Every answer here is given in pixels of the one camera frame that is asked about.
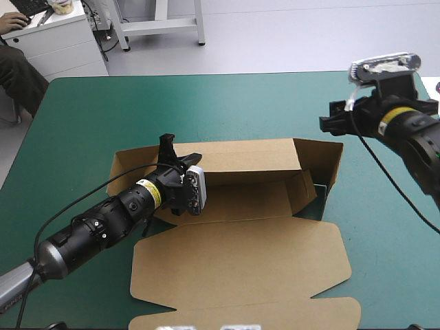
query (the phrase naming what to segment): keyboard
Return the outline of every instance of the keyboard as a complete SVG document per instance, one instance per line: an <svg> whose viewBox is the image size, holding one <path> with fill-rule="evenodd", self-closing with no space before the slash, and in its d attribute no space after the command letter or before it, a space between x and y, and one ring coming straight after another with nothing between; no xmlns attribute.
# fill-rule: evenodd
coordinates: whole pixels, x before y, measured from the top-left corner
<svg viewBox="0 0 440 330"><path fill-rule="evenodd" d="M39 12L45 12L50 8L47 0L10 0L17 10L27 17L34 16Z"/></svg>

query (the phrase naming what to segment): brown cardboard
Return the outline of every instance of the brown cardboard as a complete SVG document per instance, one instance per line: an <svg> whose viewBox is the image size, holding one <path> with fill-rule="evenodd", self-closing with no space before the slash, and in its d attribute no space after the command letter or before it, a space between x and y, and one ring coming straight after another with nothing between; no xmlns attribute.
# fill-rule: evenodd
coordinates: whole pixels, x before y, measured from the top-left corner
<svg viewBox="0 0 440 330"><path fill-rule="evenodd" d="M209 186L207 196L205 208L197 217L189 213L178 217L169 210L160 210L156 215L175 225L291 217L312 201L316 192L310 172L305 171L294 176L286 172L282 181Z"/></svg>
<svg viewBox="0 0 440 330"><path fill-rule="evenodd" d="M353 330L359 319L360 305L352 298L297 299L138 316L129 328L155 330L157 325L194 325L197 330L220 330L223 325L257 324L262 330Z"/></svg>
<svg viewBox="0 0 440 330"><path fill-rule="evenodd" d="M135 246L131 282L135 298L177 311L135 318L130 330L357 329L356 300L311 299L350 275L332 223L282 217L181 225Z"/></svg>
<svg viewBox="0 0 440 330"><path fill-rule="evenodd" d="M339 229L292 217L315 198L314 184L335 183L341 144L278 139L175 144L175 150L203 155L208 200L198 217L158 212L178 226L135 246L132 295L177 311L135 318L131 330L357 329L354 299L311 299L351 275ZM157 151L118 151L111 175L157 161ZM153 169L113 182L109 194Z"/></svg>

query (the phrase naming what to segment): green table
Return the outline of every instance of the green table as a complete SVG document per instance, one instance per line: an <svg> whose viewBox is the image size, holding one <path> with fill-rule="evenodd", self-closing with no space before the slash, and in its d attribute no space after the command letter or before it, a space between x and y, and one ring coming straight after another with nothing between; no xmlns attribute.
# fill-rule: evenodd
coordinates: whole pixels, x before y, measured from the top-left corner
<svg viewBox="0 0 440 330"><path fill-rule="evenodd" d="M421 98L427 93L417 79ZM31 255L34 234L49 216L108 178L113 153L176 142L301 137L345 143L338 182L324 219L339 225L353 268L350 280L320 296L352 296L363 328L440 325L440 239L380 172L356 137L320 132L329 101L353 85L345 72L64 78L51 83L0 191L4 273ZM438 210L402 161L370 141L402 188L437 224ZM105 197L101 191L50 226L64 226ZM131 258L140 231L63 281L30 296L24 327L65 320L71 327L124 328L163 307L130 296ZM14 325L18 308L0 318Z"/></svg>

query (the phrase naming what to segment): white drawer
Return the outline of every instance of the white drawer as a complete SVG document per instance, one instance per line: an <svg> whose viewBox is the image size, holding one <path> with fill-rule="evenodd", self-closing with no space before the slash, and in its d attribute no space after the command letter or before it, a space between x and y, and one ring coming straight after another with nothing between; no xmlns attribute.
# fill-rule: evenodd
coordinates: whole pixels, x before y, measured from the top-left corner
<svg viewBox="0 0 440 330"><path fill-rule="evenodd" d="M50 74L80 67L81 65L102 61L102 57L96 42L93 40L55 52L31 57L28 60L42 76L49 76Z"/></svg>
<svg viewBox="0 0 440 330"><path fill-rule="evenodd" d="M57 72L56 74L50 74L45 78L47 81L51 82L53 79L61 77L107 77L108 75L104 61L101 60L99 62L89 63L66 71Z"/></svg>
<svg viewBox="0 0 440 330"><path fill-rule="evenodd" d="M27 58L95 40L86 19L6 39Z"/></svg>

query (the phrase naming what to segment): gray floor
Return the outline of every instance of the gray floor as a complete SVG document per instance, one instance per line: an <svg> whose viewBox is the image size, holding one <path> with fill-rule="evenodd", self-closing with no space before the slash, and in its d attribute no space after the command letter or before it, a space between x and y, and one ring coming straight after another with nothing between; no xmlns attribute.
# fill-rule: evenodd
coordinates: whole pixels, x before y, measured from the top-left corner
<svg viewBox="0 0 440 330"><path fill-rule="evenodd" d="M109 52L109 74L345 70L355 59L410 51L422 57L422 76L440 76L440 1L202 0L202 4L205 47L197 45L195 33L131 37L130 52L119 47ZM154 5L145 0L120 0L120 7L130 21L154 13ZM192 0L169 0L170 18L193 11ZM8 106L0 106L2 116ZM29 124L26 118L18 127L0 130L0 186Z"/></svg>

